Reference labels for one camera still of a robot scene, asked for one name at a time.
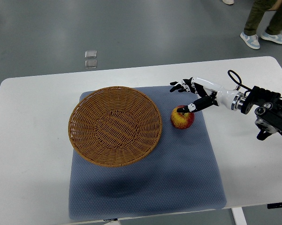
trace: white table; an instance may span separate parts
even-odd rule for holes
[[[83,92],[117,85],[169,85],[192,76],[234,89],[229,69],[250,88],[256,85],[282,94],[282,69],[272,57],[4,80],[0,86],[0,224],[73,222],[68,217],[73,153],[68,121]],[[244,115],[212,106],[203,114],[226,208],[282,202],[282,137],[274,134],[257,140],[254,109]]]

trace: wicker basket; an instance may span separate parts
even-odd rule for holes
[[[161,130],[155,103],[128,87],[91,93],[69,119],[69,138],[78,154],[108,167],[129,165],[146,157],[157,145]]]

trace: basket rim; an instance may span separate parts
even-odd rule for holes
[[[105,91],[105,90],[116,90],[116,89],[126,89],[126,90],[129,90],[129,91],[133,91],[137,94],[139,94],[141,97],[145,98],[148,102],[150,102],[150,104],[152,105],[152,107],[155,109],[156,111],[156,115],[158,116],[158,134],[157,136],[155,137],[155,142],[154,144],[151,145],[151,147],[144,153],[142,154],[141,156],[139,156],[138,158],[136,159],[133,159],[133,160],[129,160],[125,163],[118,163],[118,164],[109,164],[109,163],[99,163],[95,160],[91,160],[89,159],[88,157],[86,157],[84,154],[81,153],[81,150],[77,147],[77,145],[75,144],[74,142],[74,138],[73,138],[73,135],[71,133],[71,124],[72,124],[72,120],[73,120],[73,117],[75,116],[76,114],[76,111],[78,110],[78,108],[82,107],[84,105],[84,102],[86,102],[91,96],[94,96],[96,95],[97,93],[99,92],[102,92],[102,91]],[[160,140],[160,137],[161,137],[161,132],[162,132],[162,117],[161,117],[161,114],[160,114],[160,111],[158,109],[158,107],[156,106],[156,104],[144,93],[142,93],[141,91],[137,90],[137,89],[134,89],[134,88],[130,88],[130,87],[126,87],[126,86],[110,86],[110,87],[104,87],[104,88],[101,88],[101,89],[98,89],[98,90],[95,90],[93,91],[92,93],[90,93],[89,95],[87,95],[86,97],[84,97],[81,101],[79,101],[79,103],[76,105],[76,107],[73,109],[73,112],[70,116],[70,119],[69,119],[69,123],[68,123],[68,135],[69,135],[69,139],[70,139],[70,142],[73,146],[73,148],[75,149],[75,151],[82,157],[84,158],[85,160],[87,160],[88,162],[91,162],[95,165],[100,165],[100,166],[105,166],[105,167],[120,167],[120,166],[125,166],[125,165],[130,165],[132,163],[135,163],[143,158],[145,158],[146,156],[148,156],[152,151],[153,149],[156,147],[156,145],[158,144],[159,140]]]

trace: table leg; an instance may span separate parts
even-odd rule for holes
[[[236,225],[247,225],[242,207],[231,209],[234,215]]]
[[[120,221],[119,220],[116,220],[116,221],[112,221],[112,222],[109,222],[105,225],[121,225]]]

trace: pants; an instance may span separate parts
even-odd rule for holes
[[[252,9],[249,13],[247,22],[244,27],[244,34],[252,36],[257,34],[259,23],[261,22],[264,13],[272,8],[276,0],[255,0]],[[282,31],[282,4],[272,17],[266,33],[270,35],[278,35]]]

